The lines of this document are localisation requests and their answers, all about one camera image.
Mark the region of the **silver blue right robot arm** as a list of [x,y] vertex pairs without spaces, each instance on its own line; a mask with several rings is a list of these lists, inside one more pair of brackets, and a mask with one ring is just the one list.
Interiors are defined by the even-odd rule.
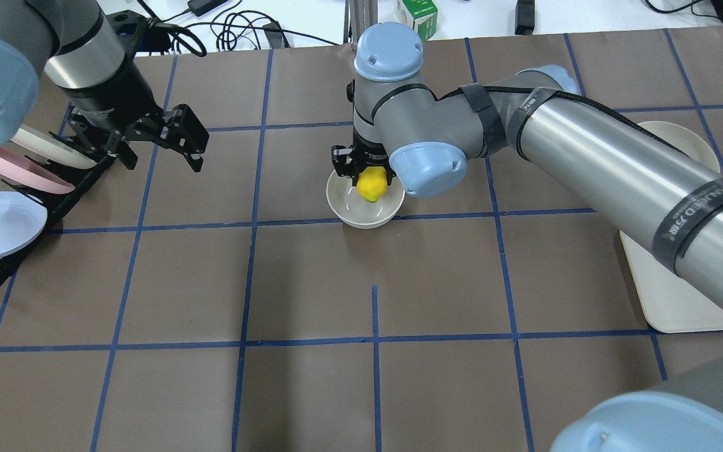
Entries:
[[[347,95],[353,142],[334,171],[360,184],[381,167],[414,198],[460,184],[468,163],[505,148],[627,235],[723,311],[723,174],[581,95],[557,64],[439,97],[424,41],[397,22],[362,32]],[[723,451],[723,358],[605,400],[560,432],[553,451]]]

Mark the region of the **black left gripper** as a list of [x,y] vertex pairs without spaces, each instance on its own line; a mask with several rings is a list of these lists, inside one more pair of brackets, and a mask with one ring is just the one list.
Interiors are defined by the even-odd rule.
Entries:
[[123,63],[96,85],[63,92],[73,105],[68,123],[86,151],[108,153],[133,171],[138,157],[129,143],[146,141],[177,152],[195,173],[203,169],[209,132],[189,105],[163,111],[135,63]]

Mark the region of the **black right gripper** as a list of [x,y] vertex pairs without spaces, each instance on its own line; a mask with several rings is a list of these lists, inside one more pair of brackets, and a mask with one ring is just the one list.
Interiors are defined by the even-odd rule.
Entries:
[[352,184],[358,183],[358,175],[369,166],[385,167],[388,183],[392,183],[396,177],[384,146],[362,137],[356,129],[353,129],[350,146],[331,146],[331,163],[334,172],[339,177],[347,178]]

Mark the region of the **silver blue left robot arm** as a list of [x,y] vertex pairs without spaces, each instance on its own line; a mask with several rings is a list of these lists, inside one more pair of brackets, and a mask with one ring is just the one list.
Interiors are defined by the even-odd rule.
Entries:
[[201,171],[209,135],[188,105],[166,111],[95,1],[0,1],[0,145],[15,138],[46,75],[74,106],[72,148],[129,169],[132,141],[172,149]]

